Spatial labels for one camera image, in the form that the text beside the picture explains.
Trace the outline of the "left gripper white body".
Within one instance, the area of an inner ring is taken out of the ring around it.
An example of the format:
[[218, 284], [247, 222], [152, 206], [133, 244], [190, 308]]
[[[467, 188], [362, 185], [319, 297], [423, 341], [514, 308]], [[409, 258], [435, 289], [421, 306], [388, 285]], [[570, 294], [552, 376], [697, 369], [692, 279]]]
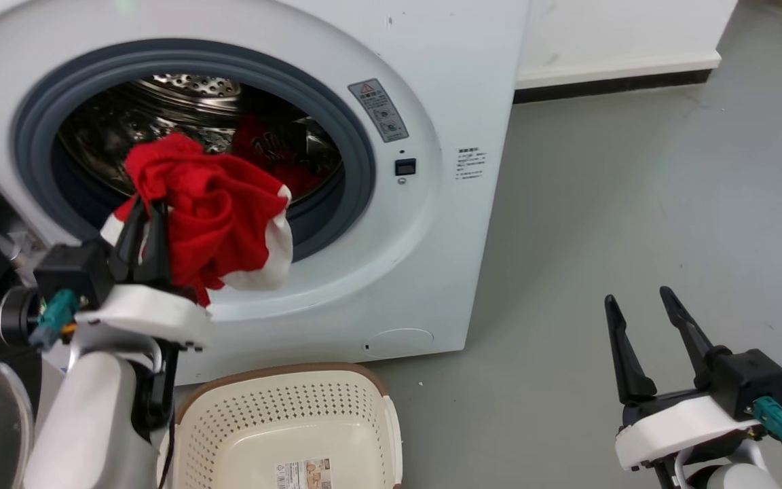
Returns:
[[180, 346], [208, 348], [215, 325], [204, 307], [146, 285], [115, 285], [95, 310], [75, 314], [78, 325], [109, 326]]

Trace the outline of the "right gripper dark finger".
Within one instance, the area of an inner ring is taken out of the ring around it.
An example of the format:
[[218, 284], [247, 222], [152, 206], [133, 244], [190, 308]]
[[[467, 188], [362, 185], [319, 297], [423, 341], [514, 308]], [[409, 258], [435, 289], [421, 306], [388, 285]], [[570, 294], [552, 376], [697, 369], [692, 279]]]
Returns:
[[694, 371], [693, 384], [701, 392], [723, 392], [726, 382], [715, 367], [717, 359], [732, 354], [725, 346], [715, 346], [692, 318], [673, 289], [660, 286], [660, 298], [671, 324], [679, 331]]
[[627, 336], [627, 322], [616, 298], [605, 297], [604, 307], [608, 323], [612, 365], [618, 389], [618, 401], [623, 405], [642, 403], [655, 398], [657, 389], [651, 378], [644, 374], [637, 355]]

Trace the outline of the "grey warning sticker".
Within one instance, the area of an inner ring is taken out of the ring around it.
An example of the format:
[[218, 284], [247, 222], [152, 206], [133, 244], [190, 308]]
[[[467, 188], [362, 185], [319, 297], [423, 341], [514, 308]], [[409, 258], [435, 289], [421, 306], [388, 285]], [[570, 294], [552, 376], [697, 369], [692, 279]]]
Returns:
[[373, 122], [383, 142], [397, 142], [409, 137], [403, 117], [378, 79], [357, 81], [350, 84], [348, 90]]

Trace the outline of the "round filter cover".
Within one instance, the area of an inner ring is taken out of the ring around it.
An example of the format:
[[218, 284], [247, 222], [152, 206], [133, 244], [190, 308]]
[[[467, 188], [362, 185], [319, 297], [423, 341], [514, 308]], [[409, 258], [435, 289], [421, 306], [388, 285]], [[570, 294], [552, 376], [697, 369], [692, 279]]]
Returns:
[[361, 350], [373, 359], [397, 359], [429, 354], [434, 335], [416, 328], [401, 328], [379, 332], [367, 338]]

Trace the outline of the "cream perforated laundry basket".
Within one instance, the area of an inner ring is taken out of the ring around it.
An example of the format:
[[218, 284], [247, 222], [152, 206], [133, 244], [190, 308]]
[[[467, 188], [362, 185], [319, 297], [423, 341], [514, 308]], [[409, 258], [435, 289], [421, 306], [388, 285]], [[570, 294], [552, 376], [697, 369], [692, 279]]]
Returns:
[[320, 363], [202, 384], [178, 405], [162, 489], [274, 489], [280, 463], [330, 458], [334, 489], [403, 489], [394, 402], [369, 369]]

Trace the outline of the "grey rubber door gasket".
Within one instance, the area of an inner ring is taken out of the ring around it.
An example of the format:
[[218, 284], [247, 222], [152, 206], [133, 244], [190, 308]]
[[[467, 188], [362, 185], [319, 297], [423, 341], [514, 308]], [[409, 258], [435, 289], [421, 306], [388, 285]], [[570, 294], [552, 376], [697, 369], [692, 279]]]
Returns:
[[375, 189], [373, 146], [356, 114], [329, 88], [295, 66], [218, 41], [161, 38], [128, 41], [78, 56], [47, 74], [24, 98], [12, 125], [10, 149], [18, 176], [41, 210], [70, 235], [87, 239], [132, 194], [103, 185], [75, 163], [59, 142], [62, 123], [103, 90], [156, 74], [214, 75], [294, 103], [328, 131], [342, 156], [339, 175], [288, 208], [294, 261], [338, 241], [360, 219]]

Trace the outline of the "red and white garment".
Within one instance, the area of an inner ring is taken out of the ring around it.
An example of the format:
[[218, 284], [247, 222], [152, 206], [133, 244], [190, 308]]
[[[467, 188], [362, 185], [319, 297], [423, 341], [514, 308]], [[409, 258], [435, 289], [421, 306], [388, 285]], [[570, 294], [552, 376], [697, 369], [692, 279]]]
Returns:
[[126, 171], [137, 197], [168, 205], [173, 282], [192, 288], [201, 306], [209, 306], [209, 291], [284, 284], [294, 259], [292, 195], [279, 180], [179, 133], [134, 146]]

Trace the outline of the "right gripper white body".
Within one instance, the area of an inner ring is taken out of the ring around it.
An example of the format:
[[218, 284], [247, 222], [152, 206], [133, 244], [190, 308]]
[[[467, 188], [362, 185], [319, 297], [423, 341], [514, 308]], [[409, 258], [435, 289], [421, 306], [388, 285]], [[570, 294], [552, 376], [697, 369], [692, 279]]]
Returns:
[[670, 455], [692, 453], [705, 443], [735, 431], [747, 433], [758, 421], [745, 408], [733, 416], [705, 393], [674, 403], [655, 414], [626, 422], [615, 440], [618, 463], [632, 471]]

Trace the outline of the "perforated steel washer drum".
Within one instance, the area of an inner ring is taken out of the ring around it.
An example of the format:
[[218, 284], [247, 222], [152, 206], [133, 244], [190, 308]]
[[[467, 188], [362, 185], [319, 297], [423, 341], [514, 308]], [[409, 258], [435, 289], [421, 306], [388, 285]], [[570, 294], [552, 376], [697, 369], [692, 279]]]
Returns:
[[[181, 133], [210, 154], [231, 153], [243, 115], [267, 124], [310, 117], [282, 97], [236, 80], [196, 74], [156, 74], [103, 90], [81, 103], [62, 123], [57, 137], [76, 164], [111, 191], [128, 196], [134, 185], [126, 171], [130, 150], [140, 143]], [[334, 180], [343, 166], [317, 191]]]

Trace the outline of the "paper label on basket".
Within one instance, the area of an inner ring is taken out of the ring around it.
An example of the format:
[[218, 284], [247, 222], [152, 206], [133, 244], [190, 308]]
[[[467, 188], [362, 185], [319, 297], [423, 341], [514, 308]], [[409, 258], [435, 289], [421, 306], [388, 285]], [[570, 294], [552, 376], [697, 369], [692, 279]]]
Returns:
[[276, 465], [274, 489], [334, 489], [330, 458], [302, 459]]

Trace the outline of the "red garment with dark print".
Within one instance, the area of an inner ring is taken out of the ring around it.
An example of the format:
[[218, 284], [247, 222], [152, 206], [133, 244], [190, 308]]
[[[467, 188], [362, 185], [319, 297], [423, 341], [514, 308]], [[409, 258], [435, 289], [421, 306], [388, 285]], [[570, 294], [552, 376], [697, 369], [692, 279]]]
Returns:
[[243, 115], [231, 153], [287, 186], [294, 201], [320, 189], [339, 166], [334, 143], [310, 117], [267, 124], [256, 115]]

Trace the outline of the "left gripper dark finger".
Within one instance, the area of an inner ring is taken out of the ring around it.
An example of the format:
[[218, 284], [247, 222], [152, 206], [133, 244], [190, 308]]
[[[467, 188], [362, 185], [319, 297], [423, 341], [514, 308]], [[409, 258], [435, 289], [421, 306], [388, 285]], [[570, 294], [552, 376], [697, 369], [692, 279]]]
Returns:
[[109, 255], [109, 269], [118, 283], [132, 281], [133, 269], [137, 267], [141, 256], [144, 228], [147, 222], [148, 214], [143, 199], [135, 197], [117, 242]]
[[146, 222], [146, 241], [141, 262], [141, 283], [144, 285], [170, 285], [170, 243], [168, 242], [168, 205], [164, 199], [156, 199], [149, 205]]

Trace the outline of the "white front-load washing machine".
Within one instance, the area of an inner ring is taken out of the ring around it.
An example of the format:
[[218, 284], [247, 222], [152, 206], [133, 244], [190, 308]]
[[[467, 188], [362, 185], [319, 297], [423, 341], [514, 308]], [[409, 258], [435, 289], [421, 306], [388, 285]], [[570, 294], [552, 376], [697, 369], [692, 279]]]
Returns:
[[[44, 244], [117, 241], [105, 219], [76, 238], [41, 210], [18, 176], [12, 125], [53, 69], [128, 41], [189, 38], [254, 50], [295, 66], [356, 114], [375, 155], [366, 210], [338, 241], [271, 291], [211, 291], [208, 352], [187, 353], [178, 384], [307, 361], [361, 362], [379, 332], [434, 335], [461, 350], [480, 274], [529, 0], [0, 0], [0, 192]], [[385, 143], [348, 90], [376, 78], [409, 137]], [[488, 153], [480, 179], [454, 179], [457, 149]], [[417, 173], [394, 176], [416, 158]]]

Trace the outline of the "black baseboard strip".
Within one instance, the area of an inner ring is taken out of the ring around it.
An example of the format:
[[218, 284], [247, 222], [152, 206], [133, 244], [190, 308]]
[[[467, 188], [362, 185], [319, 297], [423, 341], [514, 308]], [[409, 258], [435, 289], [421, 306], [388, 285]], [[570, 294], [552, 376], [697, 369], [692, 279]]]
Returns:
[[562, 86], [517, 89], [513, 96], [513, 104], [521, 105], [521, 103], [541, 103], [576, 97], [639, 92], [640, 90], [698, 86], [707, 83], [711, 72], [713, 69], [696, 69], [696, 71], [582, 81], [575, 84], [562, 84]]

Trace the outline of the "small printed text label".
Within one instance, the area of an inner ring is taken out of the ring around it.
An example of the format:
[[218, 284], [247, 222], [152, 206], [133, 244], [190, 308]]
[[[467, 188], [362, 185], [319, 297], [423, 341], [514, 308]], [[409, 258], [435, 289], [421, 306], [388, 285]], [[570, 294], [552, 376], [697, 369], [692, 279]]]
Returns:
[[480, 147], [459, 148], [454, 163], [454, 179], [465, 181], [484, 176], [488, 153]]

